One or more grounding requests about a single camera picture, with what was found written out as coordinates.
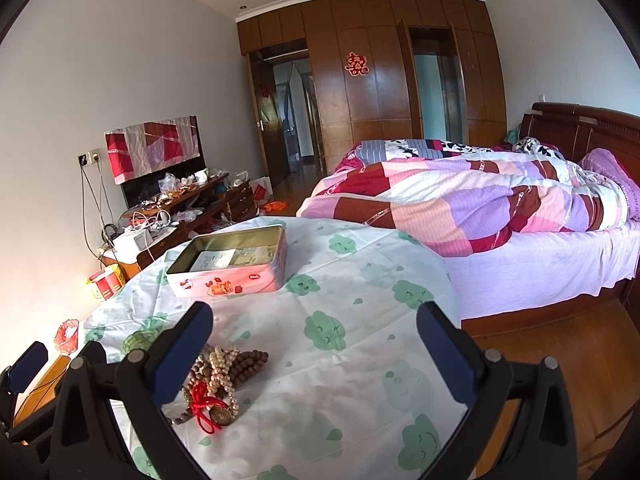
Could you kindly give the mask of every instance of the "television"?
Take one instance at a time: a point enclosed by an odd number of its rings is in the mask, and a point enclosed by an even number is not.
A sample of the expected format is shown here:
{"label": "television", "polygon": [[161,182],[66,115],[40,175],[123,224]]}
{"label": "television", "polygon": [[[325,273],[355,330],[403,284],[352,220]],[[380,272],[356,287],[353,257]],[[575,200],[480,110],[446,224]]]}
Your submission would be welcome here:
{"label": "television", "polygon": [[127,180],[120,184],[124,200],[127,203],[127,208],[132,209],[143,200],[148,200],[160,193],[158,181],[162,180],[165,173],[171,173],[177,178],[183,178],[206,168],[204,156],[202,155],[202,142],[200,140],[200,131],[198,129],[197,120],[195,120],[195,129],[196,136],[198,137],[199,156],[174,164],[168,168],[154,171],[153,173],[147,173],[146,175],[132,178],[131,180]]}

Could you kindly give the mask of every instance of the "orange object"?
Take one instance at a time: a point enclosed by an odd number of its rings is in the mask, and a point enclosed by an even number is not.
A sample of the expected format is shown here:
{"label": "orange object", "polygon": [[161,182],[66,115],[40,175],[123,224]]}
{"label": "orange object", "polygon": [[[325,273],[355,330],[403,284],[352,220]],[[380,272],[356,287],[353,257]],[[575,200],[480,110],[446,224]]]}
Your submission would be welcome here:
{"label": "orange object", "polygon": [[271,211],[282,211],[289,207],[289,204],[284,202],[284,200],[276,200],[276,202],[268,202],[264,205],[260,206],[260,209],[263,209],[265,212],[270,213]]}
{"label": "orange object", "polygon": [[63,377],[66,366],[71,358],[66,355],[58,356],[54,363],[44,373],[35,385],[34,389],[27,394],[20,409],[15,414],[14,424],[18,424],[25,418],[36,412],[50,400],[56,397],[55,387]]}

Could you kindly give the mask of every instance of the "table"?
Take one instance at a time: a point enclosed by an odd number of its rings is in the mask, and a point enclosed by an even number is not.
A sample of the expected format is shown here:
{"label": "table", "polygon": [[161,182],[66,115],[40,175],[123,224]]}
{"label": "table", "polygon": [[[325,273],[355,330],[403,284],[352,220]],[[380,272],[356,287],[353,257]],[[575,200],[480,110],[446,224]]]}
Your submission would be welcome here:
{"label": "table", "polygon": [[[229,229],[273,223],[286,229],[286,285],[199,298],[214,313],[210,344],[267,351],[269,361],[238,388],[231,426],[207,436],[190,420],[175,431],[216,480],[414,480],[465,412],[415,327],[430,299],[460,326],[442,258],[403,232],[336,220],[260,217]],[[84,320],[81,344],[99,340],[114,362],[175,324],[192,303],[166,282],[181,250]],[[184,408],[181,396],[163,407]],[[124,407],[115,415],[134,461],[156,478]]]}

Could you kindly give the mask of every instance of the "white bed sheet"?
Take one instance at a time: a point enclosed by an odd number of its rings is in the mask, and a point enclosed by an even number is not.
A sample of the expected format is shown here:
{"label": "white bed sheet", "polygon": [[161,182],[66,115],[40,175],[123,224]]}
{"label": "white bed sheet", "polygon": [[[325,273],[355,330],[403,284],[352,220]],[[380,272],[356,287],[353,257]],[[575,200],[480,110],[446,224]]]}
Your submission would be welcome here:
{"label": "white bed sheet", "polygon": [[[287,285],[276,292],[207,296],[209,343],[267,351],[238,388],[241,415],[207,436],[174,426],[212,480],[414,480],[466,412],[418,336],[415,311],[433,299],[457,326],[442,258],[404,233],[327,219],[258,217],[228,230],[286,226]],[[82,322],[109,362],[146,346],[193,300],[176,298],[167,251]],[[178,394],[163,407],[186,408]],[[158,479],[120,402],[114,412],[138,468]]]}
{"label": "white bed sheet", "polygon": [[502,247],[445,258],[462,319],[597,296],[636,275],[640,223],[609,232],[514,233]]}

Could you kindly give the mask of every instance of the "open tin box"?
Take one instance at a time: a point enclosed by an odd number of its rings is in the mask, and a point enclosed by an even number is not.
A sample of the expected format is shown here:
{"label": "open tin box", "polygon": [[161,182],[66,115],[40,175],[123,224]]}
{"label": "open tin box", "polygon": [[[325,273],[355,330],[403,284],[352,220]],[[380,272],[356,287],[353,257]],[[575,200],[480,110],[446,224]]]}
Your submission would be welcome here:
{"label": "open tin box", "polygon": [[286,257],[281,225],[214,233],[194,238],[166,277],[179,298],[273,292],[284,284]]}

